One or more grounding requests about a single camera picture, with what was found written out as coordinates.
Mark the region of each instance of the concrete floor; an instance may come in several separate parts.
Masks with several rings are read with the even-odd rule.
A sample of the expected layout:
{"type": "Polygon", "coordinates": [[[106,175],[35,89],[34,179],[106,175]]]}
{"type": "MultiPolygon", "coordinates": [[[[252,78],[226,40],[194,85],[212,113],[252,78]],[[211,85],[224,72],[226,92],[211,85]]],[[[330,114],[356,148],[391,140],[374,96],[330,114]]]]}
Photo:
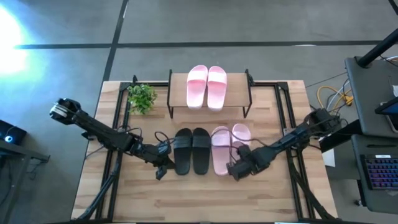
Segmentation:
{"type": "MultiPolygon", "coordinates": [[[[11,50],[12,44],[111,43],[123,0],[2,0],[0,24],[0,119],[22,127],[25,145],[51,154],[48,164],[27,178],[11,223],[61,222],[70,218],[87,141],[76,126],[49,118],[59,97],[79,101],[95,113],[109,49],[11,50]]],[[[381,40],[397,28],[388,1],[130,0],[120,43],[206,41],[381,40]]],[[[166,80],[168,69],[187,72],[197,64],[219,65],[227,72],[248,68],[255,80],[304,80],[306,85],[345,71],[346,57],[364,55],[373,46],[220,47],[118,49],[110,80],[166,80]]],[[[385,56],[397,55],[393,47],[385,56]]],[[[336,88],[346,75],[307,89],[318,107],[316,90],[336,88]]],[[[322,93],[322,100],[330,93],[322,93]]],[[[341,110],[348,121],[355,107],[341,110]]],[[[350,150],[349,144],[341,147],[350,150]]],[[[330,177],[339,217],[344,220],[392,223],[398,215],[369,212],[353,180],[330,177]]]]}

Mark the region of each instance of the keyboard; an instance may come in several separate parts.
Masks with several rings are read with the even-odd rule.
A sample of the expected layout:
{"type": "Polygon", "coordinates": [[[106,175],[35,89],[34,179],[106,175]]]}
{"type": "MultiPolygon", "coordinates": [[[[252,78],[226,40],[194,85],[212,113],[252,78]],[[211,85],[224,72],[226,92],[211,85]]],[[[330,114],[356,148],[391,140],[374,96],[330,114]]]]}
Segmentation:
{"type": "Polygon", "coordinates": [[[371,190],[398,190],[398,155],[361,155],[371,190]]]}

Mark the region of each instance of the wooden tabletop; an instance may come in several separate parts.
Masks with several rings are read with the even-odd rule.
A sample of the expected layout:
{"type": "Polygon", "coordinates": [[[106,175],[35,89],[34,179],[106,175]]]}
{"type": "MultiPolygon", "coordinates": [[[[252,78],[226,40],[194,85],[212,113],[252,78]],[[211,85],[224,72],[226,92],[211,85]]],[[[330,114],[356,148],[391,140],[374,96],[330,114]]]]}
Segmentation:
{"type": "MultiPolygon", "coordinates": [[[[112,125],[120,82],[104,82],[95,118],[112,125]]],[[[297,124],[310,112],[304,82],[288,81],[290,97],[297,124]]],[[[157,144],[155,131],[163,131],[170,138],[181,128],[205,128],[209,133],[217,126],[232,128],[236,123],[249,127],[252,137],[267,144],[282,137],[274,89],[252,88],[252,108],[246,119],[242,108],[223,108],[220,112],[208,108],[190,110],[175,108],[174,119],[167,110],[167,87],[156,87],[158,99],[148,115],[130,115],[130,127],[141,127],[145,143],[157,144]]],[[[120,121],[123,119],[122,108],[120,121]]],[[[258,147],[255,142],[251,149],[258,147]]],[[[88,153],[99,148],[90,142],[88,153]]],[[[322,154],[308,147],[303,152],[310,188],[320,203],[337,216],[322,154]]],[[[106,150],[90,156],[84,163],[73,208],[72,218],[81,215],[98,193],[103,175],[106,150]]],[[[108,211],[108,200],[103,215],[108,211]]],[[[303,211],[305,200],[301,194],[303,211]]],[[[297,221],[286,155],[280,153],[270,167],[258,175],[250,175],[239,182],[231,176],[217,176],[210,163],[206,175],[187,175],[169,170],[155,180],[155,168],[136,157],[123,156],[115,222],[274,222],[297,221]]]]}

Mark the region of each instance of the black floor stripe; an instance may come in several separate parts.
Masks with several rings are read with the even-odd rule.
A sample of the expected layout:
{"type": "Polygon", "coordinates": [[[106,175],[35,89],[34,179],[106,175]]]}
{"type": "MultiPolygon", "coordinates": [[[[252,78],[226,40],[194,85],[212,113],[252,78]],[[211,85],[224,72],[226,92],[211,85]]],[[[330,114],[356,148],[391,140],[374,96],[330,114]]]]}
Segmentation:
{"type": "MultiPolygon", "coordinates": [[[[121,30],[115,34],[119,39],[121,30]]],[[[177,47],[288,47],[297,45],[350,46],[376,45],[381,40],[337,40],[337,41],[265,41],[265,42],[164,42],[164,43],[123,43],[123,44],[22,44],[15,49],[138,49],[177,47]]]]}
{"type": "Polygon", "coordinates": [[[347,46],[376,45],[381,40],[339,40],[339,41],[266,41],[266,42],[165,42],[165,43],[126,43],[118,48],[174,48],[174,47],[286,47],[297,45],[347,46]]]}
{"type": "Polygon", "coordinates": [[[116,55],[116,49],[120,38],[120,33],[122,31],[123,21],[124,21],[124,14],[127,9],[127,5],[129,4],[129,0],[123,0],[122,7],[120,8],[119,19],[116,25],[116,29],[114,31],[113,40],[112,40],[112,47],[109,52],[108,60],[106,62],[103,81],[108,81],[111,76],[111,70],[113,66],[114,57],[116,55]]]}
{"type": "Polygon", "coordinates": [[[15,49],[108,49],[112,44],[21,44],[15,49]]]}

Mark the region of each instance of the light pink slipper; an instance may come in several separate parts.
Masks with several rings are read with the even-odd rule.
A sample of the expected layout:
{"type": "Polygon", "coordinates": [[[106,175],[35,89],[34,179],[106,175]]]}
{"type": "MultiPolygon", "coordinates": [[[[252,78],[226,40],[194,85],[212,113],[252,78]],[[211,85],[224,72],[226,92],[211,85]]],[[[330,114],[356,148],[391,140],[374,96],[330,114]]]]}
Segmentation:
{"type": "Polygon", "coordinates": [[[207,105],[212,111],[223,109],[226,86],[227,78],[225,71],[219,66],[211,67],[207,80],[207,105]]]}
{"type": "Polygon", "coordinates": [[[205,96],[208,70],[204,65],[197,65],[187,78],[187,106],[190,109],[200,109],[205,96]]]}
{"type": "Polygon", "coordinates": [[[237,149],[239,146],[242,146],[243,144],[246,144],[250,146],[250,141],[241,141],[236,139],[234,136],[236,136],[239,139],[242,140],[250,140],[251,139],[251,133],[249,128],[244,125],[244,124],[235,124],[234,127],[232,128],[232,156],[238,160],[240,157],[238,155],[237,149]]]}
{"type": "Polygon", "coordinates": [[[230,162],[229,149],[231,145],[231,135],[228,128],[224,126],[217,127],[212,132],[211,137],[211,155],[213,157],[214,172],[217,175],[228,175],[226,164],[230,162]]]}

